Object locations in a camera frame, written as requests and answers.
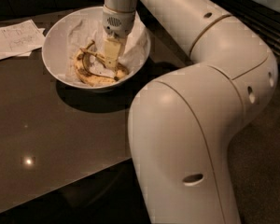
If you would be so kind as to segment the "white gripper with grille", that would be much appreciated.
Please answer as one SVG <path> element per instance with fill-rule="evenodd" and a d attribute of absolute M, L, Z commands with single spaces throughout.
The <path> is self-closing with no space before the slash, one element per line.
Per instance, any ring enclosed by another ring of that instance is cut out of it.
<path fill-rule="evenodd" d="M 123 52 L 123 43 L 133 29 L 134 20 L 134 11 L 121 12 L 103 6 L 105 66 L 113 72 L 118 70 L 119 56 Z"/>

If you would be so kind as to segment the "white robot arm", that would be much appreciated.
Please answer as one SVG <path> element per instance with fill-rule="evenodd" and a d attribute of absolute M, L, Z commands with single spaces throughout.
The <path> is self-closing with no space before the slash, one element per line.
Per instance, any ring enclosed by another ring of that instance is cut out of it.
<path fill-rule="evenodd" d="M 228 145 L 272 99 L 271 49 L 210 0 L 105 0 L 108 31 L 125 35 L 142 2 L 193 64 L 137 93 L 128 136 L 152 224 L 241 224 Z"/>

